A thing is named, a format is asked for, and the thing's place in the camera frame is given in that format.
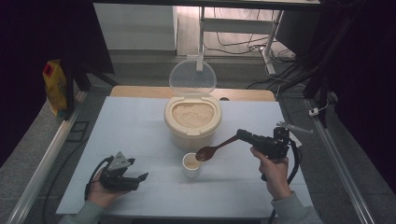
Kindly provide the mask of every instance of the rice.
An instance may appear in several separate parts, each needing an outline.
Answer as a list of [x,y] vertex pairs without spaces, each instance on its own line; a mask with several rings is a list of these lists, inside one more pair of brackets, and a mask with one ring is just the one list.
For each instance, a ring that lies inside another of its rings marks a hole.
[[215,111],[207,104],[180,104],[172,110],[177,123],[186,128],[199,128],[213,119]]

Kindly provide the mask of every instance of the small cup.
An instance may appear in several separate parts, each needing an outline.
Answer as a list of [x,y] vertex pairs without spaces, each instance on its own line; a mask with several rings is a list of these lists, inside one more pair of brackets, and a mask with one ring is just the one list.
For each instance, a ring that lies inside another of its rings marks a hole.
[[188,153],[183,157],[183,173],[188,178],[195,178],[201,173],[201,162],[195,159],[196,153]]

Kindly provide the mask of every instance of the yellow object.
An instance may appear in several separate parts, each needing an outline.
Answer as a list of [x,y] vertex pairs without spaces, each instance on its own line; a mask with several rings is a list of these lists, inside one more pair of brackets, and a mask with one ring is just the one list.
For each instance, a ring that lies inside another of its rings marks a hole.
[[50,109],[56,117],[61,117],[67,109],[66,77],[61,67],[61,60],[48,61],[44,67],[43,78]]

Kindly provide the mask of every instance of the black curtain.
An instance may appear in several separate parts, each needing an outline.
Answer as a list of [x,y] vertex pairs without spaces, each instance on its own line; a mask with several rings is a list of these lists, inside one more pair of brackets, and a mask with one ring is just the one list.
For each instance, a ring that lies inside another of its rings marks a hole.
[[335,52],[330,89],[339,101],[338,117],[396,192],[396,5],[369,0]]
[[47,61],[67,59],[114,71],[91,1],[2,1],[0,46],[2,165],[46,101]]

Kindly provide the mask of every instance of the spoon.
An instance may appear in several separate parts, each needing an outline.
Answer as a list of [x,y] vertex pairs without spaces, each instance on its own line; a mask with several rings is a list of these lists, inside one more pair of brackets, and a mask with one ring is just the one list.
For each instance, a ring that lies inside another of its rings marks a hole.
[[221,143],[220,145],[218,145],[216,147],[202,147],[195,154],[195,159],[198,161],[208,161],[213,157],[216,150],[230,144],[231,142],[233,142],[235,140],[238,140],[238,138],[236,136],[233,136],[230,139],[226,140],[225,142]]

